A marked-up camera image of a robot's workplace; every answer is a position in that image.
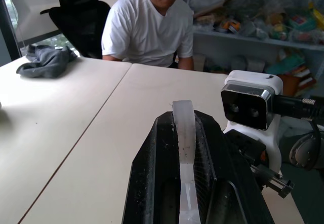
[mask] gray cloth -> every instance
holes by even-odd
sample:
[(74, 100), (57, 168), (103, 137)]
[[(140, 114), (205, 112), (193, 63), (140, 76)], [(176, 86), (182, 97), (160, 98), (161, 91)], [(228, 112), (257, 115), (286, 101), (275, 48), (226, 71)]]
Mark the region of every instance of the gray cloth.
[(31, 63), (19, 66), (16, 73), (28, 78), (57, 78), (66, 70), (68, 62), (76, 57), (68, 47), (55, 49), (45, 45), (29, 45), (26, 58)]

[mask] white shelf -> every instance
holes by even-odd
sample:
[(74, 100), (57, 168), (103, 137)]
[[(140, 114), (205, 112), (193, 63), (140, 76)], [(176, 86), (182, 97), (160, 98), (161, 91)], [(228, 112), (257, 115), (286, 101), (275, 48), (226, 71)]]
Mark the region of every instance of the white shelf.
[(308, 49), (308, 50), (324, 52), (324, 45), (310, 45), (310, 44), (304, 44), (304, 43), (280, 41), (280, 40), (275, 40), (275, 39), (266, 39), (266, 40), (262, 41), (257, 38), (247, 38), (245, 36), (240, 36), (240, 35), (235, 35), (235, 34), (220, 33), (220, 32), (216, 32), (216, 31), (205, 31), (205, 30), (195, 30), (194, 34), (210, 35), (210, 36), (217, 36), (220, 38), (237, 39), (237, 40), (248, 41), (248, 42), (264, 43), (264, 44), (271, 44), (271, 45), (276, 45), (276, 46), (293, 47), (293, 48)]

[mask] man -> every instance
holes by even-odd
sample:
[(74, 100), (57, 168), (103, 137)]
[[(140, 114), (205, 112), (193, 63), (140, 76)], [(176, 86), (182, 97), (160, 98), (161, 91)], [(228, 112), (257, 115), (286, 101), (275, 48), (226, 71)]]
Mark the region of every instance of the man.
[(182, 0), (118, 0), (102, 36), (103, 59), (193, 70), (192, 11)]

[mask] black office chair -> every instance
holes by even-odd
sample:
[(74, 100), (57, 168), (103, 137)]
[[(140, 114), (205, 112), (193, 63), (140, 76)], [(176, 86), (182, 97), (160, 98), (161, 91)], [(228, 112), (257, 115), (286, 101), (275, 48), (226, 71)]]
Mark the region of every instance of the black office chair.
[(99, 0), (59, 0), (61, 7), (42, 11), (84, 57), (102, 59), (101, 37), (110, 6)]

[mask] cluttered items on shelf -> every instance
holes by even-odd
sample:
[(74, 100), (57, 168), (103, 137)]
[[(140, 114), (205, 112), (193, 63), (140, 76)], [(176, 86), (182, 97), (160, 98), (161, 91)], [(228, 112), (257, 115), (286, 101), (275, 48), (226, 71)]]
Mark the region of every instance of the cluttered items on shelf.
[(194, 14), (195, 29), (324, 45), (324, 15), (308, 0), (224, 0)]

